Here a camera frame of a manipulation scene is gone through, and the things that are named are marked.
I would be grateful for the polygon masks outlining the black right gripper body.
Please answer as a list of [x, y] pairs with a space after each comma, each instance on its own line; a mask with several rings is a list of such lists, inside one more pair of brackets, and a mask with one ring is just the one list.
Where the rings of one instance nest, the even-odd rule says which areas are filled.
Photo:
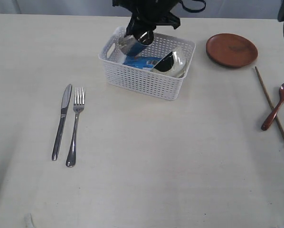
[[180, 26], [180, 19], [170, 11], [177, 0], [113, 0], [114, 7], [123, 7], [132, 13], [126, 35], [153, 32], [157, 26]]

